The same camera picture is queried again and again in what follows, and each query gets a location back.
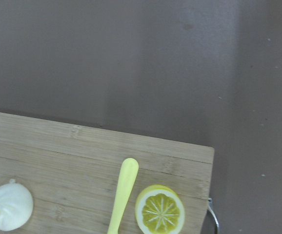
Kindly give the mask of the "yellow plastic knife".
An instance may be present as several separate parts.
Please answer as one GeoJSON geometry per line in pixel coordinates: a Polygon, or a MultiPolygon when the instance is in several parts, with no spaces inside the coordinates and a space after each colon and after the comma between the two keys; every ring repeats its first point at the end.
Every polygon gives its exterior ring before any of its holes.
{"type": "Polygon", "coordinates": [[[138,162],[133,158],[127,158],[122,162],[112,215],[107,230],[108,234],[117,234],[121,220],[133,190],[134,183],[139,170],[138,162]]]}

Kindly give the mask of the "bamboo cutting board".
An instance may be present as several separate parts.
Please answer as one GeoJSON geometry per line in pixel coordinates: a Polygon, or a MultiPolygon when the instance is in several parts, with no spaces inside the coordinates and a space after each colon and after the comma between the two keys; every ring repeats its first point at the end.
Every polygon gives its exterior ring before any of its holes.
{"type": "Polygon", "coordinates": [[[30,190],[34,211],[17,234],[107,232],[122,162],[139,163],[119,233],[138,234],[135,202],[152,184],[170,187],[185,207],[184,234],[201,231],[214,150],[210,147],[0,113],[0,185],[30,190]]]}

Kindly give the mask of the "lemon slice near edge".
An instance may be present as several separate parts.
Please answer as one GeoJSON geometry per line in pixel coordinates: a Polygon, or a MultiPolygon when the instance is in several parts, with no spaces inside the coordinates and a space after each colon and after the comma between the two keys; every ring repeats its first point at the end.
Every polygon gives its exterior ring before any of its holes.
{"type": "Polygon", "coordinates": [[[172,189],[150,185],[137,197],[135,218],[144,234],[179,234],[185,222],[185,209],[172,189]]]}

